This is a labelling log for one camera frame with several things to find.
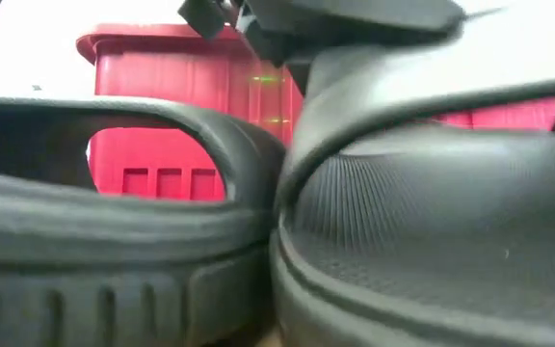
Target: white wall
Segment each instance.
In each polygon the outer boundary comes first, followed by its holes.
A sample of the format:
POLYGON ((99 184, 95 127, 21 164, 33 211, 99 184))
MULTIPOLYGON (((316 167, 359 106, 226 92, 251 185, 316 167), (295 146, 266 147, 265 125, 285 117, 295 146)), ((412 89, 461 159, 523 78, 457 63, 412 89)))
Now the white wall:
POLYGON ((94 69, 76 52, 76 39, 97 23, 183 23, 181 1, 3 0, 0 94, 93 94, 94 69))

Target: red container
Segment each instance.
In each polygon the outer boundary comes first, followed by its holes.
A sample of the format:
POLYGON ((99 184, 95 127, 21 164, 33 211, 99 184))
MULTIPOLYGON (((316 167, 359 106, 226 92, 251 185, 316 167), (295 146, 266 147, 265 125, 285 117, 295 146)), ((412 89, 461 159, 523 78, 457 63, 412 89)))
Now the red container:
MULTIPOLYGON (((258 61, 230 28, 213 41, 187 25, 100 25, 76 42, 95 64, 95 93, 163 98, 262 126, 289 144, 303 99, 289 74, 258 61)), ((178 130, 107 129, 91 141, 101 193, 221 200, 204 149, 178 130)))

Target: rectangular recess on crate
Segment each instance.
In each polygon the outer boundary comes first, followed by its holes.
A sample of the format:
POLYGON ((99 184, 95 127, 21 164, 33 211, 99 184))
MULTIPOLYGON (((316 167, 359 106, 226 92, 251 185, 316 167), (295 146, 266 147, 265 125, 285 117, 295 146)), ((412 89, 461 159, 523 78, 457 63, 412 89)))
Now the rectangular recess on crate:
POLYGON ((183 199, 181 194, 181 169, 158 169, 157 197, 160 199, 183 199))
POLYGON ((192 200, 215 199, 216 171, 212 169, 192 169, 192 200))
POLYGON ((123 169, 124 194, 146 197, 148 193, 148 169, 126 168, 123 169))

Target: black slide sandal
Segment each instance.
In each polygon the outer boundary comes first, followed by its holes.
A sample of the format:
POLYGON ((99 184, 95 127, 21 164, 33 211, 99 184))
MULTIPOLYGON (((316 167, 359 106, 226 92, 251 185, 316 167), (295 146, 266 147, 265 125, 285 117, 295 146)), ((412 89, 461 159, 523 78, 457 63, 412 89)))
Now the black slide sandal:
POLYGON ((0 97, 0 347, 198 346, 271 302, 267 241, 282 144, 155 99, 0 97), (226 200, 99 196, 85 149, 117 126, 199 141, 226 200))
POLYGON ((554 95, 543 12, 555 23, 555 2, 520 3, 436 47, 316 58, 277 193, 286 345, 555 346, 555 134, 397 127, 554 95), (490 73, 498 47, 515 55, 490 73))

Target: plastic crate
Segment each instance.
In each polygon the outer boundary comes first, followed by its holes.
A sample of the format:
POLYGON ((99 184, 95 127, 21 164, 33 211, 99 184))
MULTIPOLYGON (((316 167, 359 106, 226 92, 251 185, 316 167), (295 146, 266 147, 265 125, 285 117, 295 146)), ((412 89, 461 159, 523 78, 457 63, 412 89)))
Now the plastic crate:
MULTIPOLYGON (((163 98, 257 124, 289 144, 302 96, 290 75, 258 61, 226 27, 214 40, 187 25, 98 26, 76 42, 95 64, 95 93, 163 98)), ((101 193, 222 200, 224 186, 204 149, 178 130, 107 129, 91 141, 101 193)))

